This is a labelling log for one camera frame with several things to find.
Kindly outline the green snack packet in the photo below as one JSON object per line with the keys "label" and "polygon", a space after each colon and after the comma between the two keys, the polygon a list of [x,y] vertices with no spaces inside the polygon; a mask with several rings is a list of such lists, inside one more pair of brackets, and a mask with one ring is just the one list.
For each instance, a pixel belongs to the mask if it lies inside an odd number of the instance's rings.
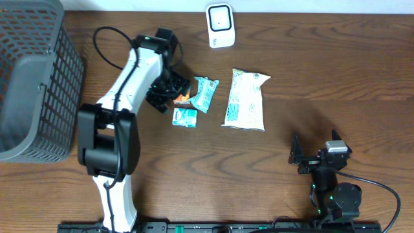
{"label": "green snack packet", "polygon": [[197,94],[189,99],[189,102],[196,109],[207,113],[215,90],[219,85],[219,80],[211,80],[208,77],[196,76],[195,79],[198,81]]}

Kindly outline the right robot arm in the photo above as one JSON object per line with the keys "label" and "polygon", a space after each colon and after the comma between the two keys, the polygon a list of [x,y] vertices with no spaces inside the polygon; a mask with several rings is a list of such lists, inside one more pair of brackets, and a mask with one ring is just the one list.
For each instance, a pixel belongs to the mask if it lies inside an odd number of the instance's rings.
{"label": "right robot arm", "polygon": [[314,226],[319,229],[328,224],[351,222],[360,215],[362,202],[362,190],[358,185],[337,180],[336,175],[347,166],[352,149],[336,130],[332,130],[331,135],[332,139],[317,155],[304,154],[298,136],[294,135],[289,155],[289,164],[298,165],[299,174],[312,177],[310,199],[320,213],[314,221]]}

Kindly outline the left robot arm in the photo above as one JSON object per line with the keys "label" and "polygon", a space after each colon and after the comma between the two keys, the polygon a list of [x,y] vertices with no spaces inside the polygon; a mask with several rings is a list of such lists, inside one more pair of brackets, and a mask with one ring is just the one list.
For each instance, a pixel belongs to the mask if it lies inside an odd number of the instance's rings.
{"label": "left robot arm", "polygon": [[178,74],[174,52],[182,46],[174,32],[128,38],[129,56],[113,86],[95,104],[78,111],[78,162],[98,187],[106,232],[133,232],[138,212],[131,174],[140,157],[137,115],[143,102],[166,113],[167,103],[185,94],[190,81]]}

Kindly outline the orange tissue pack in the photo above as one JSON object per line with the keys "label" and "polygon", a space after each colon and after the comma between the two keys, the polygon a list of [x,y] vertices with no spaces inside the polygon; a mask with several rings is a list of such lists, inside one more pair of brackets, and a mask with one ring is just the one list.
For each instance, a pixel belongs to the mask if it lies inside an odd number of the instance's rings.
{"label": "orange tissue pack", "polygon": [[173,100],[175,107],[189,106],[191,98],[191,88],[189,88],[185,93],[178,95],[176,99]]}

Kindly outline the cream snack bag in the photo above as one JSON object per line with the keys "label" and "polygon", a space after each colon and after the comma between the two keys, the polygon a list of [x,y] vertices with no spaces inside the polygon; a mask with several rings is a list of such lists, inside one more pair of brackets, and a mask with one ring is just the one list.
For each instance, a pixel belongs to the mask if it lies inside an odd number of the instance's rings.
{"label": "cream snack bag", "polygon": [[232,69],[232,84],[223,127],[264,131],[261,86],[270,76]]}

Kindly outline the teal tissue pack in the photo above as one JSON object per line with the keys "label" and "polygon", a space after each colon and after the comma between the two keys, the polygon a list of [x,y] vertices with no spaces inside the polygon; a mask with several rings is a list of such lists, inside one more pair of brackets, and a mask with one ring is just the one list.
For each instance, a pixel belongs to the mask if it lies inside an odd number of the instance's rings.
{"label": "teal tissue pack", "polygon": [[173,111],[172,125],[186,128],[197,127],[197,110],[186,108],[175,108]]}

